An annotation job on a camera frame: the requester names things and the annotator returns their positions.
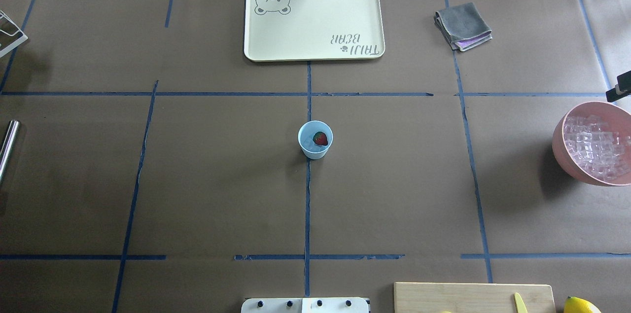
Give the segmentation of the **grey folded cloth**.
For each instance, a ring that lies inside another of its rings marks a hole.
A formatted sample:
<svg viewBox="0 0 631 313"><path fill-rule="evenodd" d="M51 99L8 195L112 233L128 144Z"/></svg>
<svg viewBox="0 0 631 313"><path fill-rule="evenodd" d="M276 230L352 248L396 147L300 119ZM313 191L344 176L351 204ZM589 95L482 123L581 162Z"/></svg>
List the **grey folded cloth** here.
<svg viewBox="0 0 631 313"><path fill-rule="evenodd" d="M433 20L456 52L466 52L492 39L491 28L472 2L438 10Z"/></svg>

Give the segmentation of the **red strawberry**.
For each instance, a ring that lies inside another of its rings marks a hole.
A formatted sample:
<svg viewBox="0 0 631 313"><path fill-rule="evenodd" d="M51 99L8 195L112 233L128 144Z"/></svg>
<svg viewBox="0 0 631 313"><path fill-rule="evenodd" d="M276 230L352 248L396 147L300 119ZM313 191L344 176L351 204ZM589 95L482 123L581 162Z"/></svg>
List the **red strawberry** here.
<svg viewBox="0 0 631 313"><path fill-rule="evenodd" d="M313 135L313 143L316 146L320 146L320 147L326 147L329 145L329 140L327 138L327 134L322 132L322 131L318 131Z"/></svg>

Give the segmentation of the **pink bowl with ice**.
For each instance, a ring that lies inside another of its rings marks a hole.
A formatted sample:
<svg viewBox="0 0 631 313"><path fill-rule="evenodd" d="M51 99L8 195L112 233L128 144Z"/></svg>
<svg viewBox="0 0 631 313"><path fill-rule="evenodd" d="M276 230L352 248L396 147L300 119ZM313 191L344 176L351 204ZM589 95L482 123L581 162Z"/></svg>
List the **pink bowl with ice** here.
<svg viewBox="0 0 631 313"><path fill-rule="evenodd" d="M578 104L554 130L552 149L573 178L599 186L629 186L630 113L606 102Z"/></svg>

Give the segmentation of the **yellow lemon near board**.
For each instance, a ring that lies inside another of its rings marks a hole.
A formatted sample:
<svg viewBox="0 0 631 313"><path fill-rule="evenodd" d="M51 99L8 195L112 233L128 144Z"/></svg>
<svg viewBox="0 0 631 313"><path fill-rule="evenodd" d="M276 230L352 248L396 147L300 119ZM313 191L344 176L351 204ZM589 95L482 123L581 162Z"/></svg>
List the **yellow lemon near board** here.
<svg viewBox="0 0 631 313"><path fill-rule="evenodd" d="M601 313L592 302L575 296L568 296L563 307L564 313Z"/></svg>

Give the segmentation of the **steel muddler black tip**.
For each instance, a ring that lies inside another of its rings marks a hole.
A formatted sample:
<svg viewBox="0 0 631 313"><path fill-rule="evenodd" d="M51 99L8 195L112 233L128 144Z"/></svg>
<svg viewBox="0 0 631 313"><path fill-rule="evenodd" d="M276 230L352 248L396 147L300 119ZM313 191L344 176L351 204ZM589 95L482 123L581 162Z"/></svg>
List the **steel muddler black tip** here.
<svg viewBox="0 0 631 313"><path fill-rule="evenodd" d="M0 183L3 183L5 178L13 147L18 138L20 126L21 122L15 119L10 120L7 125L0 149Z"/></svg>

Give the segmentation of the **light blue cup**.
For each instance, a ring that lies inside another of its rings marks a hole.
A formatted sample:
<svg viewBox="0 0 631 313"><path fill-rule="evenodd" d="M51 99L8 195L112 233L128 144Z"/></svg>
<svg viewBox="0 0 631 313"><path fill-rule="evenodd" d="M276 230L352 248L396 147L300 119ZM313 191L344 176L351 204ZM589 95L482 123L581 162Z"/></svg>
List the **light blue cup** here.
<svg viewBox="0 0 631 313"><path fill-rule="evenodd" d="M331 127L318 120L304 123L297 137L304 155L311 160L323 158L334 141Z"/></svg>

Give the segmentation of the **bamboo cutting board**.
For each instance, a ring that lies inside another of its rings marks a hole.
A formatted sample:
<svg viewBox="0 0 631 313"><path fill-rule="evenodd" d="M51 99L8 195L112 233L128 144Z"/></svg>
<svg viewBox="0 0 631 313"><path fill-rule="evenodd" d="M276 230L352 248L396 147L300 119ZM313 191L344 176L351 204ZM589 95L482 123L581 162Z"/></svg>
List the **bamboo cutting board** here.
<svg viewBox="0 0 631 313"><path fill-rule="evenodd" d="M516 313L516 293L529 313L556 311L545 284L395 282L393 293L396 313Z"/></svg>

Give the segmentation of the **cream bear tray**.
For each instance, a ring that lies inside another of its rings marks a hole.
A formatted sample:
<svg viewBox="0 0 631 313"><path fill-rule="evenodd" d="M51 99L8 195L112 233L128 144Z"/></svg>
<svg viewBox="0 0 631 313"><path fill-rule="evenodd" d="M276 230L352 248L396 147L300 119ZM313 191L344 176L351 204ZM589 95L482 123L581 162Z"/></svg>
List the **cream bear tray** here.
<svg viewBox="0 0 631 313"><path fill-rule="evenodd" d="M380 0L245 0L250 61L377 59L385 50Z"/></svg>

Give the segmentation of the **yellow plastic knife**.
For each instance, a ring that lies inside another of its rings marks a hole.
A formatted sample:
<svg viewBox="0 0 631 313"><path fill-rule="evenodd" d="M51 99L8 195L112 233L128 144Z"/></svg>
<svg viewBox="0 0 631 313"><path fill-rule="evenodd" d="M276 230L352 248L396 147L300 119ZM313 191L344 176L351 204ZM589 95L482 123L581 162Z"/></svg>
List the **yellow plastic knife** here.
<svg viewBox="0 0 631 313"><path fill-rule="evenodd" d="M528 313L525 302L522 295L518 292L514 293L514 302L516 307L516 313Z"/></svg>

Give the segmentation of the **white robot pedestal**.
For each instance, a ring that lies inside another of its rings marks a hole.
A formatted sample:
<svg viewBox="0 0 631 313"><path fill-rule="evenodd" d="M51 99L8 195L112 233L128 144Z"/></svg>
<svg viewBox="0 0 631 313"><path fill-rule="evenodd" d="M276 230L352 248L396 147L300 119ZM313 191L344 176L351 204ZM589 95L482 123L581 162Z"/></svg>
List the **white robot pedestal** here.
<svg viewBox="0 0 631 313"><path fill-rule="evenodd" d="M369 313L369 299L362 297L295 297L246 299L242 313Z"/></svg>

